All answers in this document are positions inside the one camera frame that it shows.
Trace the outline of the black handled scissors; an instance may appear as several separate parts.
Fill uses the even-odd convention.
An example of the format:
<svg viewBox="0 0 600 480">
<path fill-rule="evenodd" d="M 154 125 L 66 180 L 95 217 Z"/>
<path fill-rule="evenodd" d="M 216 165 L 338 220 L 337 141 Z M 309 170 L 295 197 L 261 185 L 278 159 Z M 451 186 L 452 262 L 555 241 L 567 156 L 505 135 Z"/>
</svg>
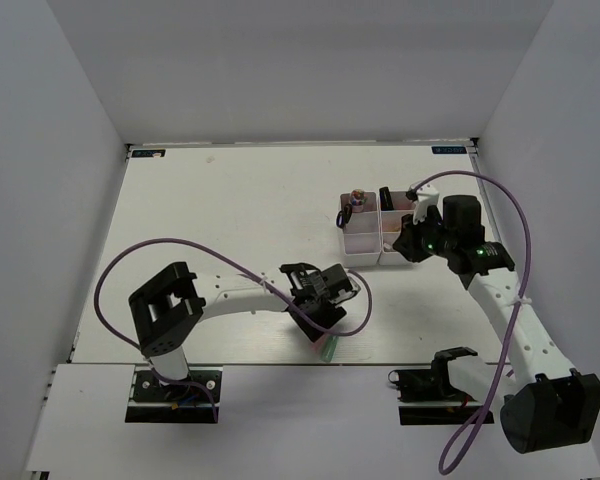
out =
<svg viewBox="0 0 600 480">
<path fill-rule="evenodd" d="M 336 217 L 336 227 L 339 229 L 344 229 L 346 225 L 349 223 L 353 214 L 353 207 L 350 203 L 344 205 L 338 212 Z"/>
</svg>

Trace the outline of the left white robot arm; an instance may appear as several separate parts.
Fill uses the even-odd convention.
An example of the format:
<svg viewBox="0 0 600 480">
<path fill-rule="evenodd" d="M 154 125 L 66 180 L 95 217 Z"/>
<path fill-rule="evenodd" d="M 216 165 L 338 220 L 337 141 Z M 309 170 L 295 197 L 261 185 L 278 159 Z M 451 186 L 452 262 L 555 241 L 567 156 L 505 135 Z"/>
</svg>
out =
<svg viewBox="0 0 600 480">
<path fill-rule="evenodd" d="M 157 387 L 179 399 L 189 392 L 192 378 L 183 344 L 198 323 L 238 313 L 286 313 L 316 342 L 346 315 L 342 304 L 360 290 L 340 264 L 324 270 L 284 264 L 251 279 L 245 273 L 197 275 L 185 262 L 175 262 L 128 302 L 141 354 L 158 373 Z"/>
</svg>

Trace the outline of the green capped black marker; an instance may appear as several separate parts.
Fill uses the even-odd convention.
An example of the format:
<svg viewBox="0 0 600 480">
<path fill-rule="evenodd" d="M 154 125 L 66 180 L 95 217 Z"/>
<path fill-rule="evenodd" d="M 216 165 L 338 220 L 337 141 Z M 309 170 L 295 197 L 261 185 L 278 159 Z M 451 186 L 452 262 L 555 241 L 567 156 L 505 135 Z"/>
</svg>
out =
<svg viewBox="0 0 600 480">
<path fill-rule="evenodd" d="M 380 200 L 380 209 L 382 211 L 393 211 L 394 210 L 391 191 L 388 187 L 381 187 L 379 189 L 379 200 Z"/>
</svg>

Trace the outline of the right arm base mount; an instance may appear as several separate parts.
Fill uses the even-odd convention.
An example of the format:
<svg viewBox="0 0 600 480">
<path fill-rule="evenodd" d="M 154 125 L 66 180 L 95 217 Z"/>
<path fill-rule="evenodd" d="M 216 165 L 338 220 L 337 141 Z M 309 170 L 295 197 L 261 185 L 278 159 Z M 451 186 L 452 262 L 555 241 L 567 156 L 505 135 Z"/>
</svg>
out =
<svg viewBox="0 0 600 480">
<path fill-rule="evenodd" d="M 443 393 L 430 368 L 394 369 L 387 382 L 398 394 L 401 426 L 461 426 L 481 407 L 457 389 Z"/>
</svg>

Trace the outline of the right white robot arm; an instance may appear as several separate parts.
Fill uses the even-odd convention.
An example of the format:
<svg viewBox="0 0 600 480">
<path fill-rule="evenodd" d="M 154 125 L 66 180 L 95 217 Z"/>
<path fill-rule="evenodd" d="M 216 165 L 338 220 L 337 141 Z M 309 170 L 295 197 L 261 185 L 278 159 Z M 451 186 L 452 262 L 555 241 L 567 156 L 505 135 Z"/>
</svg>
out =
<svg viewBox="0 0 600 480">
<path fill-rule="evenodd" d="M 446 399 L 464 392 L 482 402 L 521 454 L 587 443 L 600 411 L 600 380 L 580 373 L 558 349 L 520 295 L 509 253 L 486 240 L 481 213 L 476 197 L 447 196 L 441 207 L 428 206 L 422 218 L 403 216 L 393 243 L 411 263 L 431 257 L 446 261 L 486 315 L 513 369 L 490 396 L 489 367 L 474 350 L 454 347 L 435 354 L 432 388 Z"/>
</svg>

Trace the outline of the pink correction tape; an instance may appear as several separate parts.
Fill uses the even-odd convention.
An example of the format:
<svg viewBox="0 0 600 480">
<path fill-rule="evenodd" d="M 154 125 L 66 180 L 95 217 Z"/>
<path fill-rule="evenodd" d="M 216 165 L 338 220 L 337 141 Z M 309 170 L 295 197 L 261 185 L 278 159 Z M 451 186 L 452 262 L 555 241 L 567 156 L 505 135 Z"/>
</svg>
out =
<svg viewBox="0 0 600 480">
<path fill-rule="evenodd" d="M 311 348 L 314 351 L 318 352 L 318 351 L 320 351 L 323 348 L 325 342 L 326 342 L 325 338 L 321 337 L 320 339 L 318 339 L 315 343 L 313 343 L 311 345 Z"/>
</svg>

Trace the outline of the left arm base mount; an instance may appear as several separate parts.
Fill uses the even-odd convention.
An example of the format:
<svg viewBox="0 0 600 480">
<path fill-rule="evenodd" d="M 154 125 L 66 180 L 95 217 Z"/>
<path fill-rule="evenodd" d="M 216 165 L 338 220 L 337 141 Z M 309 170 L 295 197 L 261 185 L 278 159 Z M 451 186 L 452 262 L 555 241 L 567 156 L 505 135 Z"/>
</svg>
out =
<svg viewBox="0 0 600 480">
<path fill-rule="evenodd" d="M 147 368 L 132 376 L 125 422 L 129 424 L 216 424 L 204 392 L 191 386 L 164 384 Z"/>
</svg>

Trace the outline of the pink tube of pencils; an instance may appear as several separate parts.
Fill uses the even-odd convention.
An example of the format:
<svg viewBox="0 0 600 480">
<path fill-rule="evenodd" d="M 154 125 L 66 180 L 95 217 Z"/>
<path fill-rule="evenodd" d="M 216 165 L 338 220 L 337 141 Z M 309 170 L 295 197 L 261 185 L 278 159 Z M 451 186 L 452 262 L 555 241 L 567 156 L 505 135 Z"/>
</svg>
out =
<svg viewBox="0 0 600 480">
<path fill-rule="evenodd" d="M 354 189 L 349 194 L 349 205 L 353 213 L 364 211 L 367 202 L 367 195 L 363 189 Z"/>
</svg>

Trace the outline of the green correction tape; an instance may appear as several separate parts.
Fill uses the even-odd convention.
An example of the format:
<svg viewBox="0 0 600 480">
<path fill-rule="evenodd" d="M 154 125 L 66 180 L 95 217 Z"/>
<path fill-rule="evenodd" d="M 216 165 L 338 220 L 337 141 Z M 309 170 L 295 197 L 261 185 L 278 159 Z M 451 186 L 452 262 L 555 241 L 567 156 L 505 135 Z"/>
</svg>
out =
<svg viewBox="0 0 600 480">
<path fill-rule="evenodd" d="M 332 359 L 334 357 L 336 348 L 337 348 L 337 344 L 338 344 L 338 338 L 334 337 L 334 336 L 329 336 L 323 346 L 322 349 L 320 351 L 320 360 L 323 363 L 331 363 Z"/>
</svg>

